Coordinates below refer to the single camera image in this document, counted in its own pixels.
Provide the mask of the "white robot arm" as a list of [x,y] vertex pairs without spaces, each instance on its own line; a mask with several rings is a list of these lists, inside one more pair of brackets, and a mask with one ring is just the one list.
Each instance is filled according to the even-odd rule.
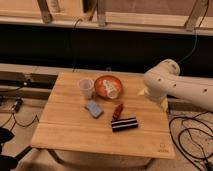
[[179,65],[166,59],[144,74],[144,94],[160,102],[174,96],[213,112],[213,79],[180,76]]

